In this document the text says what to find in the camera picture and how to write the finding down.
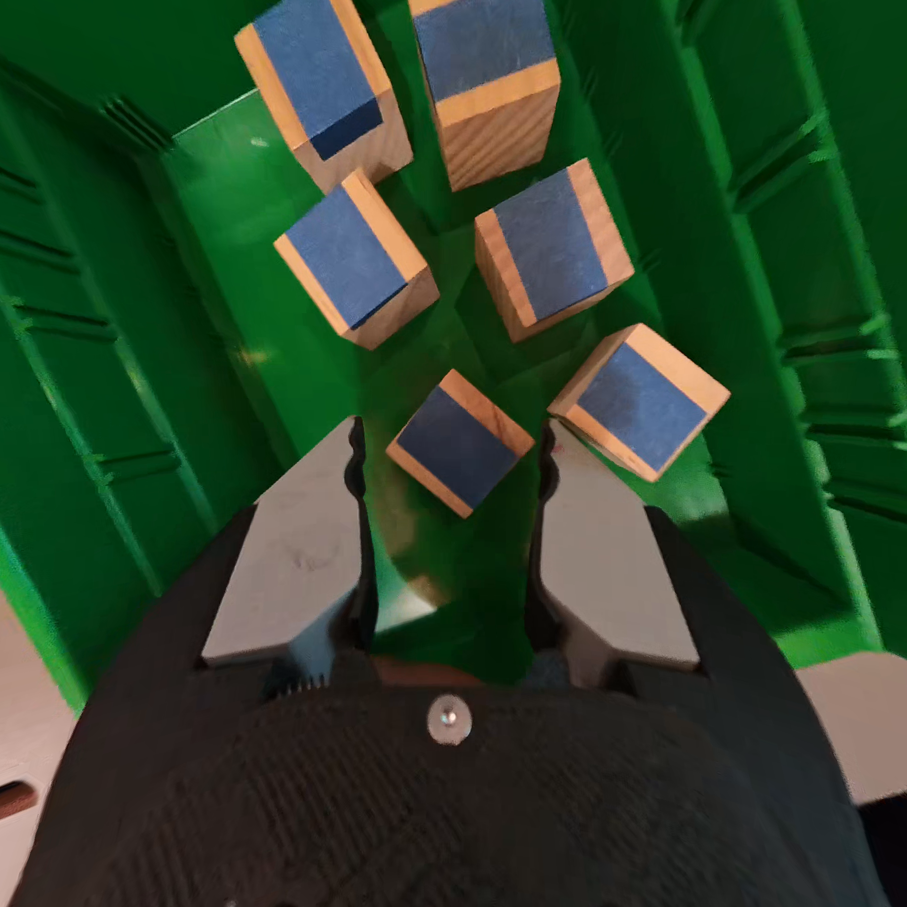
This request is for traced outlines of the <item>wooden cube with blue stripe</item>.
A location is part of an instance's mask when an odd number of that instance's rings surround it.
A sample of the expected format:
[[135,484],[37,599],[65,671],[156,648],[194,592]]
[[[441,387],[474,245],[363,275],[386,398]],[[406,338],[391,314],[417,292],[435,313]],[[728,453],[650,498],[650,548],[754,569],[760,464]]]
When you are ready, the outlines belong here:
[[283,1],[234,37],[289,151],[323,194],[414,161],[389,76],[352,1]]
[[583,312],[634,276],[587,158],[474,218],[475,259],[514,344]]
[[656,482],[731,392],[645,324],[606,336],[548,406],[575,435]]
[[367,350],[440,298],[428,261],[362,168],[273,245],[334,333]]
[[542,1],[410,1],[454,192],[539,163],[561,90]]
[[452,369],[391,440],[386,454],[466,519],[534,444],[514,419]]

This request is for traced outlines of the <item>green plastic bin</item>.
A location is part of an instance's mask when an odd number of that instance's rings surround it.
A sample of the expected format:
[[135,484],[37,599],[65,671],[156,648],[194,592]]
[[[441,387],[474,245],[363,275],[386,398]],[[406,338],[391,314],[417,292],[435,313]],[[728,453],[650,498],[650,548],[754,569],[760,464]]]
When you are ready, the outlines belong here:
[[[467,521],[385,445],[449,368],[538,434],[646,322],[731,392],[647,485],[794,667],[905,657],[905,2],[546,2],[541,162],[451,192],[406,2],[357,2],[440,299],[370,353],[272,246],[320,196],[233,36],[270,2],[2,2],[2,590],[80,712],[146,608],[349,414],[380,654],[511,681],[538,466]],[[474,218],[587,158],[635,273],[514,344]]]

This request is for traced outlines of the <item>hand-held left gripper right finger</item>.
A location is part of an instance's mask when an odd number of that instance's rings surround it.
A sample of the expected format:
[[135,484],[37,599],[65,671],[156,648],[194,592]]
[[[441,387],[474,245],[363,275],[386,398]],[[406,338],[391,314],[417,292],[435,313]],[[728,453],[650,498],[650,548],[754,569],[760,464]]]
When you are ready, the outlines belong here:
[[556,419],[539,440],[526,637],[569,670],[700,659],[641,497]]

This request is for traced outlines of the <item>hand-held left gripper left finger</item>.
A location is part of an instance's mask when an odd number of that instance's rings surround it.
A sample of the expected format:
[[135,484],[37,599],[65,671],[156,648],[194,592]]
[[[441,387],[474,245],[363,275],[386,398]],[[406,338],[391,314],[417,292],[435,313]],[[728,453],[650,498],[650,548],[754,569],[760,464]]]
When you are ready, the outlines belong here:
[[256,501],[209,636],[208,667],[282,659],[330,674],[377,617],[362,418],[340,422]]

